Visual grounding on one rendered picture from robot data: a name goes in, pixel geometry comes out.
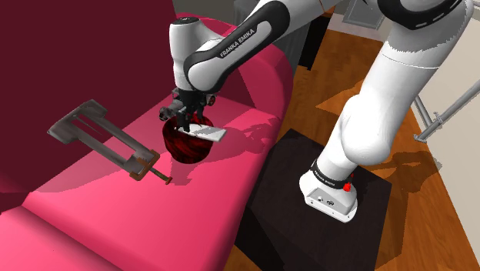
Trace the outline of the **white phone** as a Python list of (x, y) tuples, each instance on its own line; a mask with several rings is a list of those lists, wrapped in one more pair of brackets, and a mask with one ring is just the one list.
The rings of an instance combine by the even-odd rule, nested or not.
[(188, 136), (208, 140), (211, 142), (220, 142), (227, 132), (226, 129), (195, 123), (189, 124), (188, 132), (185, 131), (183, 127), (177, 128), (177, 130)]

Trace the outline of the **dark red round bowl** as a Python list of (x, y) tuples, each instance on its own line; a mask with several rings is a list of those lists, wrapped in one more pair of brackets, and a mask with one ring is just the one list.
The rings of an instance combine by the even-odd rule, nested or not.
[(194, 164), (205, 159), (211, 151), (213, 142), (195, 138), (177, 130), (177, 117), (165, 122), (162, 135), (166, 149), (177, 162)]

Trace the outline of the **pink sofa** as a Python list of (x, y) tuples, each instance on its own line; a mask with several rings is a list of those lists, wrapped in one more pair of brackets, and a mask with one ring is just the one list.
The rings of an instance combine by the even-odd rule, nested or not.
[[(0, 0), (0, 271), (221, 271), (292, 93), (269, 46), (205, 115), (228, 130), (209, 157), (166, 151), (175, 86), (172, 0)], [(142, 181), (48, 134), (88, 100), (160, 158)]]

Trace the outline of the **dark robot stand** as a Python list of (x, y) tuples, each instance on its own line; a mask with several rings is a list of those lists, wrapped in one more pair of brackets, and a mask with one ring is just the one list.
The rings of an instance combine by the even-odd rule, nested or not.
[(235, 240), (262, 271), (375, 270), (392, 185), (358, 167), (347, 202), (302, 192), (300, 177), (322, 150), (290, 129), (265, 160)]

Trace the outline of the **grey metal railing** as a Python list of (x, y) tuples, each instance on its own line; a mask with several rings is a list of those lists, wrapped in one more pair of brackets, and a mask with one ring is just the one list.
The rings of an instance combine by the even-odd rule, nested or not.
[(435, 118), (432, 119), (423, 104), (421, 98), (417, 96), (414, 99), (415, 105), (421, 120), (424, 122), (425, 129), (419, 134), (413, 135), (414, 140), (426, 143), (427, 139), (438, 129), (440, 129), (452, 116), (460, 109), (465, 107), (474, 97), (480, 93), (480, 79), (475, 82), (465, 93), (463, 93), (455, 102), (453, 102), (442, 114), (433, 112)]

